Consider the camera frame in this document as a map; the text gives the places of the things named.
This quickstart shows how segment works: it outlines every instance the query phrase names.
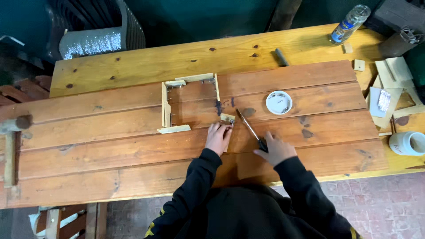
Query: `crumpled foil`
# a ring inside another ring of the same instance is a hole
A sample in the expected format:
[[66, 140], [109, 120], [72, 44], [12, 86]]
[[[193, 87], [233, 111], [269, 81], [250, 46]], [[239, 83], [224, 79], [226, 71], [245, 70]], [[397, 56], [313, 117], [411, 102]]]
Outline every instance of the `crumpled foil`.
[[379, 94], [378, 106], [379, 110], [387, 113], [388, 107], [390, 106], [391, 94], [388, 91], [381, 90]]
[[121, 27], [70, 31], [59, 43], [64, 60], [121, 50]]

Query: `tiled floor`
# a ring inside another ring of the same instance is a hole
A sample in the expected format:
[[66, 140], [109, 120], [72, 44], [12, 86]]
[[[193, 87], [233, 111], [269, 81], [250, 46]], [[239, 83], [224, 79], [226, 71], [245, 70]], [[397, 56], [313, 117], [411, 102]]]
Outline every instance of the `tiled floor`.
[[[425, 172], [321, 183], [341, 215], [365, 239], [425, 238]], [[273, 187], [287, 196], [283, 187]], [[108, 203], [108, 238], [143, 238], [171, 197]]]

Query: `wooden workbench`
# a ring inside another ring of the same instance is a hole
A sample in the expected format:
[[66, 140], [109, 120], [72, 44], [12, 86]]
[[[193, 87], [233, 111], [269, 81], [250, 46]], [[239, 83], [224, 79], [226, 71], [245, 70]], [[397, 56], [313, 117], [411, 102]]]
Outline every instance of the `wooden workbench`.
[[[100, 91], [149, 82], [173, 80], [175, 77], [216, 72], [229, 74], [278, 67], [274, 49], [279, 48], [290, 65], [333, 60], [366, 61], [365, 71], [356, 71], [363, 93], [377, 76], [374, 62], [382, 60], [378, 44], [384, 38], [369, 29], [357, 30], [347, 41], [354, 52], [344, 54], [341, 46], [332, 45], [328, 34], [336, 24], [286, 31], [230, 37], [135, 51], [124, 51], [91, 57], [58, 61], [51, 85], [51, 97]], [[400, 107], [410, 103], [404, 96]], [[425, 114], [410, 116], [396, 123], [395, 130], [425, 132]], [[425, 171], [425, 157], [399, 156], [388, 147], [388, 136], [381, 137], [389, 169], [351, 175], [319, 177], [320, 181], [364, 178]]]

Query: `black sleeve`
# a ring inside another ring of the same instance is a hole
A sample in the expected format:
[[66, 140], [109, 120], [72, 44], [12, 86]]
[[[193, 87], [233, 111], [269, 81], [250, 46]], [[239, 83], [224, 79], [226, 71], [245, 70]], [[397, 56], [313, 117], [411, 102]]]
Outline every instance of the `black sleeve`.
[[199, 158], [194, 159], [187, 169], [186, 180], [174, 193], [173, 199], [149, 226], [148, 238], [174, 238], [199, 206], [210, 190], [221, 159], [214, 151], [204, 148]]
[[282, 180], [298, 217], [322, 233], [326, 238], [360, 238], [335, 206], [325, 196], [311, 171], [306, 171], [297, 156], [289, 158], [274, 168]]

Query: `small white bowl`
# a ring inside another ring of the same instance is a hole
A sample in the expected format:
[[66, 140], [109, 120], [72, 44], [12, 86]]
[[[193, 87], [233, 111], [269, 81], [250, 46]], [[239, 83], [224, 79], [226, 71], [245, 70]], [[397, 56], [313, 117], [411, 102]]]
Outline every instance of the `small white bowl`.
[[[278, 96], [278, 95], [272, 97], [273, 94], [284, 94], [285, 97]], [[272, 112], [273, 114], [286, 114], [292, 108], [292, 99], [284, 91], [274, 91], [267, 96], [266, 106], [267, 106], [267, 109], [269, 109], [269, 111]]]

